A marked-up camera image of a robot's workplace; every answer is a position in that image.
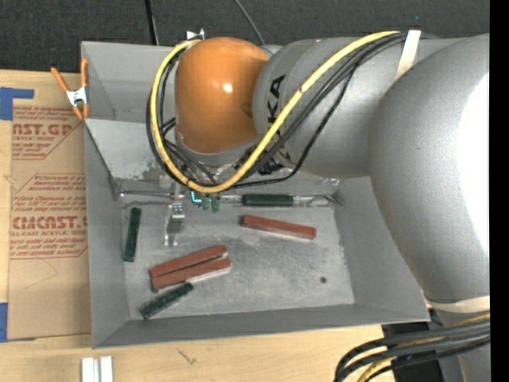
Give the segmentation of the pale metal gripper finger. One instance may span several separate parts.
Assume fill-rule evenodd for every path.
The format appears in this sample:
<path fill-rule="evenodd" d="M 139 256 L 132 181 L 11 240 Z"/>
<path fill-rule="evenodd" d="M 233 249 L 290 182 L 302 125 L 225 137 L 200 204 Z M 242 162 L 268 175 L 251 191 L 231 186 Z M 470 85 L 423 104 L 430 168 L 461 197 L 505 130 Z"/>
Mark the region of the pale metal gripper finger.
<path fill-rule="evenodd" d="M 174 217 L 173 208 L 168 209 L 165 217 L 165 235 L 164 246 L 171 248 L 174 246 L 175 236 L 177 234 L 177 220 Z"/>
<path fill-rule="evenodd" d="M 176 235 L 181 232 L 185 222 L 185 209 L 182 203 L 174 203 L 170 213 L 170 234 Z"/>

